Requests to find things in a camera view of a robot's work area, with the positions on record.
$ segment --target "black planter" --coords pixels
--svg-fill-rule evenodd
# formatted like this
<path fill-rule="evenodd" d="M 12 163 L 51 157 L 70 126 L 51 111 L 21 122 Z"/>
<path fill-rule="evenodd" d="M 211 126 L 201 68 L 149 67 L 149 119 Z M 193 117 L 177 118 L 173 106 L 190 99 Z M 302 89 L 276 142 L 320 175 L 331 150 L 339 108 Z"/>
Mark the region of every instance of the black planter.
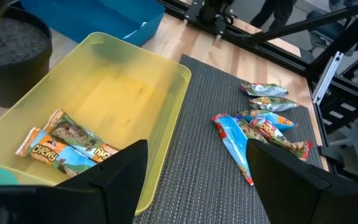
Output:
<path fill-rule="evenodd" d="M 9 7 L 2 18 L 30 24 L 46 36 L 46 39 L 42 40 L 46 42 L 42 42 L 42 48 L 36 54 L 29 54 L 21 61 L 0 65 L 0 106 L 8 108 L 13 106 L 48 73 L 49 58 L 52 54 L 52 34 L 49 27 L 38 17 L 16 7 Z"/>

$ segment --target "black pants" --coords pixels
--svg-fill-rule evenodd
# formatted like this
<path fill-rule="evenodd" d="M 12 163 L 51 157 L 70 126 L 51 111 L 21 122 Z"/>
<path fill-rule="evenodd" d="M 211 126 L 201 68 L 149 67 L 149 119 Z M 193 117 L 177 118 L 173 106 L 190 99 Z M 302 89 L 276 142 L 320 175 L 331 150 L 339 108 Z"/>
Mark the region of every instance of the black pants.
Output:
<path fill-rule="evenodd" d="M 274 21 L 269 30 L 285 26 L 296 0 L 265 0 L 260 12 L 251 20 L 254 27 L 262 27 L 273 14 Z"/>

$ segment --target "chewy bar wrapper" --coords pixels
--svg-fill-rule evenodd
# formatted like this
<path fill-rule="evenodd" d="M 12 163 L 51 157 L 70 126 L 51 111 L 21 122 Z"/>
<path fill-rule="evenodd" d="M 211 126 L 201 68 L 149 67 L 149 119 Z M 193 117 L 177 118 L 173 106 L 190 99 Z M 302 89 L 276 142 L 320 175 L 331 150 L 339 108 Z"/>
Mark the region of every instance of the chewy bar wrapper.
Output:
<path fill-rule="evenodd" d="M 77 124 L 62 109 L 54 112 L 44 130 L 95 162 L 102 162 L 118 152 L 97 135 Z"/>
<path fill-rule="evenodd" d="M 234 120 L 240 126 L 242 132 L 246 135 L 247 139 L 257 139 L 263 143 L 268 144 L 269 142 L 263 137 L 258 130 L 251 127 L 251 125 L 244 119 L 243 116 L 237 115 L 234 117 Z"/>
<path fill-rule="evenodd" d="M 302 161 L 306 161 L 308 158 L 309 150 L 312 147 L 310 141 L 291 143 L 270 121 L 262 117 L 256 117 L 250 122 L 250 125 L 256 128 L 268 141 L 289 150 Z"/>
<path fill-rule="evenodd" d="M 263 117 L 270 121 L 280 131 L 286 131 L 294 127 L 294 123 L 289 119 L 267 110 L 250 110 L 249 112 L 240 111 L 236 117 L 244 118 L 247 122 L 251 122 L 256 117 Z"/>
<path fill-rule="evenodd" d="M 240 89 L 249 96 L 277 96 L 283 97 L 288 95 L 288 91 L 276 84 L 247 83 L 241 84 Z"/>
<path fill-rule="evenodd" d="M 298 103 L 279 97 L 258 97 L 249 100 L 253 109 L 268 110 L 271 112 L 281 112 L 298 106 Z"/>
<path fill-rule="evenodd" d="M 212 120 L 215 122 L 224 146 L 240 168 L 242 176 L 248 184 L 253 185 L 254 181 L 249 172 L 246 159 L 247 138 L 245 134 L 236 121 L 227 114 L 218 114 L 214 116 Z"/>
<path fill-rule="evenodd" d="M 70 177 L 96 165 L 95 162 L 81 155 L 71 146 L 57 141 L 39 128 L 31 129 L 16 154 L 42 161 Z"/>

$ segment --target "blue plastic tray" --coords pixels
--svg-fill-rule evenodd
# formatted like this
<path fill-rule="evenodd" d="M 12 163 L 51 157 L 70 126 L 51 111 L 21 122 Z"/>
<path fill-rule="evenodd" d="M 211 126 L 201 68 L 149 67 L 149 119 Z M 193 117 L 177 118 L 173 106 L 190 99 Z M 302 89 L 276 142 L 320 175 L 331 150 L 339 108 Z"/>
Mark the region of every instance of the blue plastic tray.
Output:
<path fill-rule="evenodd" d="M 105 32 L 136 46 L 152 38 L 165 8 L 153 0 L 21 0 L 25 10 L 61 34 L 81 42 Z"/>

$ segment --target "gray mat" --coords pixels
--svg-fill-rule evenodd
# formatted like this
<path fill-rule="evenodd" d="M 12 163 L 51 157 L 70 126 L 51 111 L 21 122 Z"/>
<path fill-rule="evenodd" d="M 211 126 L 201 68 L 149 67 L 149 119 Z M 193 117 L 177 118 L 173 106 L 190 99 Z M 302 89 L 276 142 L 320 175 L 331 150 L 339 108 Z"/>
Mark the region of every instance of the gray mat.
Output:
<path fill-rule="evenodd" d="M 244 81 L 186 55 L 180 63 L 191 72 L 151 206 L 134 223 L 268 223 L 255 187 L 241 176 L 211 121 L 219 113 L 248 110 Z M 281 113 L 299 125 L 284 135 L 290 141 L 316 141 L 308 109 Z M 308 162 L 321 167 L 314 147 Z"/>

